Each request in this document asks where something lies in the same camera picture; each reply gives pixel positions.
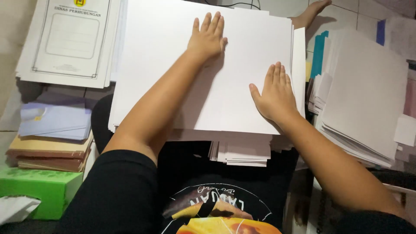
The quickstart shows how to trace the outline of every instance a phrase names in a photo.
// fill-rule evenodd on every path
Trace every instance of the foot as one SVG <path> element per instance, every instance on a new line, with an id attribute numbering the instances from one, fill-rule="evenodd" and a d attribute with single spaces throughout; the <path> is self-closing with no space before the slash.
<path id="1" fill-rule="evenodd" d="M 306 30 L 312 24 L 315 17 L 321 13 L 325 7 L 332 4 L 332 0 L 317 1 L 310 4 L 306 10 L 298 17 L 290 17 L 295 29 L 304 27 Z"/>

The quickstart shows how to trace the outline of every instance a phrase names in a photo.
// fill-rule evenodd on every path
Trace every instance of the logo emblem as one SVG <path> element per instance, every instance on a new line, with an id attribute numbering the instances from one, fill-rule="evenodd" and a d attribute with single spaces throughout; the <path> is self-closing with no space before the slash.
<path id="1" fill-rule="evenodd" d="M 87 0 L 74 0 L 74 4 L 77 6 L 77 7 L 83 7 L 84 5 L 85 5 L 85 2 L 86 2 Z"/>

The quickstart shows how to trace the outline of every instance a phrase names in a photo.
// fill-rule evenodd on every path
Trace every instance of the green tissue box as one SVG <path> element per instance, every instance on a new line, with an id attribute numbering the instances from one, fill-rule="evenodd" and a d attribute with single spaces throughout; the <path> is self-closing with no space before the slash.
<path id="1" fill-rule="evenodd" d="M 32 219 L 61 218 L 82 183 L 82 172 L 7 168 L 0 170 L 0 197 L 25 195 L 41 200 Z"/>

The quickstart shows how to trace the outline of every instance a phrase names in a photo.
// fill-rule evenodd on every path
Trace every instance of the black t-shirt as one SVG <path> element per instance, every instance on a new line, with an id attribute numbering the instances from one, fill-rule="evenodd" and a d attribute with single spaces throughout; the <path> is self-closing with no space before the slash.
<path id="1" fill-rule="evenodd" d="M 248 181 L 210 169 L 213 174 L 194 176 L 194 171 L 204 171 L 210 163 L 214 162 L 198 164 L 188 159 L 181 163 L 184 168 L 161 180 L 157 167 L 147 156 L 129 150 L 106 152 L 96 160 L 55 231 L 279 233 L 288 175 L 269 173 L 258 179 L 258 169 L 242 170 L 242 177 L 254 178 Z M 172 163 L 163 167 L 168 170 L 170 166 Z M 221 165 L 218 170 L 228 168 Z M 359 212 L 346 216 L 338 232 L 416 233 L 416 229 L 392 214 Z"/>

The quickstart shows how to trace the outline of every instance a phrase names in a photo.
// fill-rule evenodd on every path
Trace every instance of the finger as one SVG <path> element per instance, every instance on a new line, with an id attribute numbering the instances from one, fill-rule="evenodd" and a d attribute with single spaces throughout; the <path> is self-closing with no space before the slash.
<path id="1" fill-rule="evenodd" d="M 278 85 L 280 83 L 280 66 L 281 62 L 277 62 L 273 72 L 273 84 Z"/>
<path id="2" fill-rule="evenodd" d="M 204 19 L 204 22 L 202 22 L 202 25 L 201 25 L 201 32 L 206 32 L 207 30 L 208 30 L 208 27 L 209 27 L 209 24 L 211 23 L 211 13 L 210 12 L 208 12 L 206 15 L 205 15 L 205 19 Z"/>
<path id="3" fill-rule="evenodd" d="M 228 43 L 228 38 L 224 37 L 223 39 L 221 39 L 220 46 L 221 46 L 222 52 L 225 51 L 225 47 L 227 46 L 227 43 Z"/>
<path id="4" fill-rule="evenodd" d="M 224 17 L 221 16 L 220 20 L 218 21 L 217 28 L 215 29 L 214 35 L 217 37 L 221 37 L 224 32 Z"/>
<path id="5" fill-rule="evenodd" d="M 218 20 L 220 19 L 220 16 L 221 16 L 221 13 L 219 11 L 217 11 L 214 15 L 214 18 L 211 21 L 211 24 L 209 25 L 208 32 L 210 32 L 210 33 L 215 32 L 215 29 L 217 28 Z"/>
<path id="6" fill-rule="evenodd" d="M 267 70 L 266 78 L 264 79 L 264 87 L 269 87 L 273 84 L 273 72 L 275 70 L 275 65 L 272 64 Z"/>
<path id="7" fill-rule="evenodd" d="M 290 82 L 290 77 L 288 74 L 286 74 L 286 86 L 288 86 L 290 89 L 292 89 L 292 84 Z"/>
<path id="8" fill-rule="evenodd" d="M 199 19 L 195 18 L 193 21 L 192 34 L 199 32 Z"/>
<path id="9" fill-rule="evenodd" d="M 251 97 L 253 98 L 254 104 L 256 104 L 257 106 L 257 103 L 261 97 L 259 93 L 259 89 L 254 84 L 250 84 L 249 88 L 250 88 L 250 93 L 251 93 Z"/>
<path id="10" fill-rule="evenodd" d="M 280 67 L 280 83 L 286 85 L 286 69 L 283 65 Z"/>

